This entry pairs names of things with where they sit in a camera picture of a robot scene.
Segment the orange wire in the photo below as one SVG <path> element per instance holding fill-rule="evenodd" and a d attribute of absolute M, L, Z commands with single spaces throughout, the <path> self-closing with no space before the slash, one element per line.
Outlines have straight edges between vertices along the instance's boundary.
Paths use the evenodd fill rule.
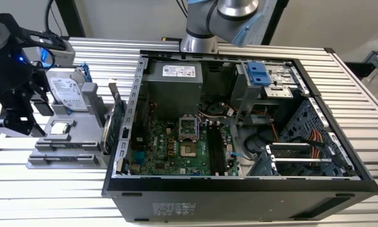
<path fill-rule="evenodd" d="M 316 139 L 316 137 L 315 137 L 315 129 L 311 130 L 311 135 L 312 135 L 311 140 L 315 141 L 315 139 Z M 314 147 L 311 149 L 312 149 L 311 158 L 314 158 L 316 152 L 315 152 L 315 148 Z"/>
<path fill-rule="evenodd" d="M 275 128 L 274 128 L 274 124 L 272 124 L 272 119 L 270 119 L 270 126 L 271 126 L 272 135 L 274 135 L 272 140 L 276 143 L 278 138 L 276 138 Z"/>
<path fill-rule="evenodd" d="M 319 142 L 323 143 L 323 138 L 322 138 L 322 135 L 318 131 L 316 131 L 316 134 L 319 135 Z"/>

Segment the cable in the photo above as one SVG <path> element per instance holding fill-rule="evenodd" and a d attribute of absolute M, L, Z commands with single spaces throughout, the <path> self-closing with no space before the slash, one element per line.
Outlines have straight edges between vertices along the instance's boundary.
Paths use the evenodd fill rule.
<path fill-rule="evenodd" d="M 25 63 L 30 68 L 33 68 L 34 70 L 49 70 L 49 69 L 53 68 L 54 65 L 55 65 L 55 56 L 54 56 L 53 52 L 51 52 L 47 48 L 41 47 L 41 46 L 39 46 L 39 48 L 42 48 L 45 51 L 47 51 L 47 53 L 49 53 L 49 55 L 50 55 L 50 57 L 51 57 L 51 64 L 50 64 L 50 66 L 49 66 L 49 67 L 38 67 L 38 66 L 30 64 L 27 61 L 23 61 L 23 63 Z"/>
<path fill-rule="evenodd" d="M 182 6 L 180 6 L 180 3 L 178 2 L 178 0 L 175 0 L 175 2 L 176 2 L 178 7 L 180 8 L 180 11 L 182 11 L 182 13 L 183 13 L 183 16 L 187 18 L 187 15 L 186 15 L 186 13 L 184 13 L 184 11 L 183 11 L 183 8 L 182 8 Z"/>
<path fill-rule="evenodd" d="M 264 130 L 267 130 L 267 129 L 268 129 L 268 126 L 267 126 L 267 125 L 258 127 L 258 128 L 256 128 L 256 131 L 255 131 L 252 134 L 250 134 L 250 135 L 246 137 L 246 139 L 243 140 L 242 145 L 243 145 L 244 150 L 246 150 L 248 153 L 251 153 L 251 154 L 258 154 L 258 153 L 260 153 L 260 151 L 251 150 L 251 149 L 247 147 L 247 142 L 248 142 L 251 139 L 254 139 L 255 137 L 260 140 L 260 142 L 262 142 L 263 144 L 271 143 L 271 141 L 268 141 L 267 139 L 264 139 L 264 138 L 259 135 L 259 134 L 260 134 Z"/>
<path fill-rule="evenodd" d="M 222 112 L 219 112 L 219 113 L 210 113 L 210 112 L 207 112 L 204 110 L 198 110 L 199 114 L 203 115 L 207 118 L 224 117 L 226 116 L 224 111 L 226 111 L 226 109 Z"/>
<path fill-rule="evenodd" d="M 272 124 L 272 119 L 270 119 L 270 126 L 271 126 L 271 131 L 272 131 L 272 140 L 274 140 L 274 143 L 276 143 L 278 138 L 276 138 L 275 128 L 274 128 L 274 124 Z"/>
<path fill-rule="evenodd" d="M 323 143 L 323 138 L 320 133 L 316 131 L 316 134 L 319 135 L 319 142 Z"/>
<path fill-rule="evenodd" d="M 58 30 L 59 30 L 59 35 L 62 36 L 62 30 L 61 30 L 59 25 L 58 25 L 58 23 L 57 23 L 57 19 L 55 19 L 55 16 L 54 16 L 54 13 L 53 13 L 53 9 L 51 9 L 51 7 L 50 7 L 50 13 L 51 13 L 51 16 L 53 16 L 54 22 L 55 22 L 57 27 L 58 27 Z"/>
<path fill-rule="evenodd" d="M 45 10 L 45 32 L 47 33 L 53 33 L 49 29 L 49 11 L 51 8 L 51 3 L 53 3 L 53 0 L 49 0 L 47 5 L 46 5 L 46 10 Z"/>
<path fill-rule="evenodd" d="M 186 9 L 186 7 L 184 7 L 184 3 L 183 3 L 183 0 L 180 0 L 180 2 L 182 2 L 182 7 L 183 7 L 183 10 L 184 10 L 184 12 L 186 12 L 186 14 L 187 14 L 187 9 Z"/>

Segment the blue plastic clip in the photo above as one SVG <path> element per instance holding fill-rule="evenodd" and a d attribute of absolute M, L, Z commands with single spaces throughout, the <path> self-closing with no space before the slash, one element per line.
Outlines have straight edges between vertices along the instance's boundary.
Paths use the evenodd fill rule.
<path fill-rule="evenodd" d="M 247 62 L 246 65 L 251 85 L 268 86 L 271 82 L 263 63 Z"/>

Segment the black cable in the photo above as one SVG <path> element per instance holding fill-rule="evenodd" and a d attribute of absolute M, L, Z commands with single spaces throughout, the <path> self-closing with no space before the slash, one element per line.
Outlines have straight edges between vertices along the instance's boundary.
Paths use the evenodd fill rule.
<path fill-rule="evenodd" d="M 186 12 L 186 14 L 187 14 L 187 9 L 186 9 L 186 6 L 184 6 L 184 3 L 183 3 L 183 0 L 180 0 L 180 2 L 182 2 L 183 10 L 184 10 L 184 12 Z"/>
<path fill-rule="evenodd" d="M 266 138 L 263 138 L 263 137 L 259 135 L 259 134 L 260 134 L 263 131 L 266 131 L 268 128 L 270 128 L 268 125 L 259 126 L 259 127 L 256 128 L 256 131 L 246 137 L 246 139 L 243 140 L 243 144 L 242 144 L 242 145 L 243 145 L 243 148 L 244 148 L 244 151 L 247 151 L 247 152 L 251 153 L 251 154 L 259 154 L 259 153 L 262 152 L 262 151 L 251 150 L 251 149 L 247 147 L 248 141 L 250 141 L 251 139 L 254 139 L 255 137 L 256 137 L 256 138 L 262 141 L 262 143 L 264 143 L 264 144 L 268 144 L 268 143 L 272 142 L 272 141 L 267 140 Z"/>
<path fill-rule="evenodd" d="M 180 11 L 182 11 L 184 17 L 187 18 L 187 15 L 186 15 L 186 13 L 184 13 L 184 11 L 183 11 L 183 8 L 182 8 L 182 6 L 180 6 L 180 3 L 178 2 L 178 0 L 175 0 L 175 2 L 176 2 L 178 7 L 180 8 Z"/>
<path fill-rule="evenodd" d="M 39 48 L 42 48 L 45 51 L 47 51 L 47 53 L 49 53 L 49 55 L 50 55 L 50 57 L 51 57 L 51 64 L 50 64 L 50 66 L 49 67 L 38 67 L 38 66 L 34 66 L 33 64 L 30 64 L 29 62 L 25 62 L 25 64 L 30 67 L 30 68 L 33 68 L 34 70 L 49 70 L 50 68 L 53 68 L 54 67 L 54 65 L 55 65 L 55 56 L 54 56 L 54 54 L 53 54 L 53 52 L 47 49 L 47 48 L 45 48 L 45 47 L 39 47 Z"/>
<path fill-rule="evenodd" d="M 46 10 L 45 10 L 45 32 L 51 33 L 50 29 L 49 29 L 49 11 L 51 8 L 51 3 L 53 0 L 47 1 L 47 5 L 46 5 Z"/>
<path fill-rule="evenodd" d="M 55 16 L 54 16 L 54 13 L 53 13 L 53 9 L 51 9 L 51 7 L 50 7 L 50 13 L 51 13 L 51 16 L 53 16 L 54 22 L 55 22 L 57 27 L 58 27 L 58 30 L 59 30 L 59 35 L 62 36 L 62 30 L 61 30 L 59 25 L 58 25 L 58 23 L 57 23 L 57 19 L 55 19 Z"/>
<path fill-rule="evenodd" d="M 247 161 L 252 161 L 250 158 L 244 157 L 244 156 L 236 156 L 236 157 L 242 157 L 244 158 Z"/>

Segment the aluminum extrusion table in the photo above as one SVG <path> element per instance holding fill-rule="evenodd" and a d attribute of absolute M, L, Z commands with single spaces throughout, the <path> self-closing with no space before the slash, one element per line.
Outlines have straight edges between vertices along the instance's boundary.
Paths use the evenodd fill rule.
<path fill-rule="evenodd" d="M 87 63 L 98 95 L 112 98 L 107 79 L 116 80 L 122 98 L 130 93 L 139 50 L 178 51 L 176 42 L 139 42 L 71 38 L 74 64 Z M 346 68 L 339 57 L 322 48 L 276 46 L 232 47 L 219 44 L 220 54 L 298 58 L 326 105 L 378 183 L 378 101 Z M 42 126 L 47 117 L 35 114 Z M 0 226 L 120 226 L 110 199 L 100 198 L 104 170 L 27 170 L 23 166 L 34 138 L 0 134 Z M 172 226 L 286 226 L 287 222 L 168 223 Z M 378 227 L 378 195 L 319 222 L 291 225 Z"/>

